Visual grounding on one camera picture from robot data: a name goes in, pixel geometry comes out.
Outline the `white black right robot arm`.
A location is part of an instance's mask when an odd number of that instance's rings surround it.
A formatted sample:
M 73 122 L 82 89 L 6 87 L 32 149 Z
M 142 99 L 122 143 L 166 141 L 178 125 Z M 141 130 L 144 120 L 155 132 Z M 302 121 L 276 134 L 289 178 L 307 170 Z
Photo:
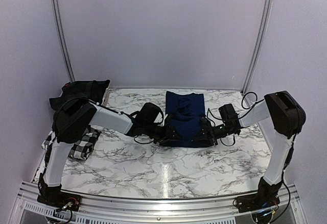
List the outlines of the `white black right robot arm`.
M 294 152 L 294 141 L 306 122 L 306 113 L 287 91 L 266 94 L 250 108 L 237 113 L 232 104 L 219 108 L 222 124 L 212 126 L 209 120 L 200 116 L 200 131 L 192 138 L 191 145 L 208 147 L 216 145 L 219 139 L 229 135 L 239 135 L 245 129 L 266 118 L 272 120 L 275 129 L 275 146 L 268 167 L 261 177 L 255 194 L 236 198 L 240 211 L 250 208 L 266 208 L 278 202 L 278 191 L 284 184 L 284 172 L 290 164 Z

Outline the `black white plaid shirt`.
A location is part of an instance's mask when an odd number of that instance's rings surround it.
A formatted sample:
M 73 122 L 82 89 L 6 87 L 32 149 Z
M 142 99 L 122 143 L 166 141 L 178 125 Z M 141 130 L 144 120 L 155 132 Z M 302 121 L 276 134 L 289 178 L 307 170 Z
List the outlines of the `black white plaid shirt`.
M 93 153 L 95 144 L 97 143 L 101 132 L 88 126 L 83 133 L 81 140 L 78 140 L 71 148 L 68 156 L 77 160 L 87 160 Z

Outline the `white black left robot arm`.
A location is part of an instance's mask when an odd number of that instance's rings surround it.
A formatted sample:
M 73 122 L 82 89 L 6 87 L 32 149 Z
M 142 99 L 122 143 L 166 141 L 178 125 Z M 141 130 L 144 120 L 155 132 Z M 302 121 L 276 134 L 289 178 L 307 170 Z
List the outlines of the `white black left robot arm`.
M 155 143 L 168 142 L 168 126 L 156 122 L 161 110 L 146 103 L 132 114 L 118 112 L 96 104 L 86 98 L 73 98 L 59 108 L 53 118 L 54 137 L 46 149 L 45 169 L 38 181 L 39 195 L 53 206 L 61 206 L 65 200 L 61 191 L 64 166 L 73 145 L 82 139 L 89 126 L 112 129 L 129 137 L 149 136 Z

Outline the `navy blue t-shirt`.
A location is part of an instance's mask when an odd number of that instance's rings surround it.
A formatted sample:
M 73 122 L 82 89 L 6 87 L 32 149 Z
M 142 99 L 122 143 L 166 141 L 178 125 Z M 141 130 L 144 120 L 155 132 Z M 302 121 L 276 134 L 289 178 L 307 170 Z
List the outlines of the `navy blue t-shirt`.
M 185 95 L 166 92 L 165 114 L 172 114 L 169 125 L 174 126 L 183 140 L 176 146 L 185 148 L 205 148 L 210 146 L 195 146 L 193 137 L 200 131 L 200 117 L 205 116 L 204 95 L 190 93 Z

